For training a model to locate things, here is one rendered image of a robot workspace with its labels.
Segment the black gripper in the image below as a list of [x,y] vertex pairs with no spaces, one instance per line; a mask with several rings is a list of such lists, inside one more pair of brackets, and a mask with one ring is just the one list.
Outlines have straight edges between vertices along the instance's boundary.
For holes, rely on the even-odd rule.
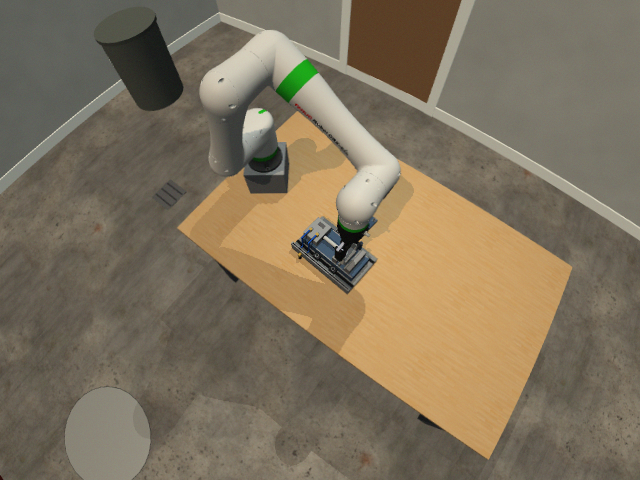
[[360,238],[358,240],[348,240],[348,239],[345,239],[344,237],[342,237],[341,235],[340,235],[340,237],[341,237],[341,241],[340,241],[341,244],[340,244],[340,246],[336,246],[334,248],[335,249],[334,258],[337,259],[337,261],[340,262],[342,265],[344,265],[345,258],[346,258],[345,256],[346,256],[346,253],[347,253],[348,249],[350,247],[352,247],[356,251],[357,245],[360,244],[359,240],[362,239],[362,238]]

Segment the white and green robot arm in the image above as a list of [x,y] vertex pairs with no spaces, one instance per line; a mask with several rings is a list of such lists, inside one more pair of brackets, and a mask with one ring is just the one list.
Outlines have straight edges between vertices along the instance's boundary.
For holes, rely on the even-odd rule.
[[337,229],[348,240],[369,237],[369,221],[398,182],[400,164],[279,31],[256,34],[201,81],[199,95],[210,129],[208,159],[212,170],[231,177],[248,163],[260,173],[271,172],[281,164],[282,151],[272,115],[261,108],[247,111],[267,86],[323,132],[355,167],[356,175],[336,198]]

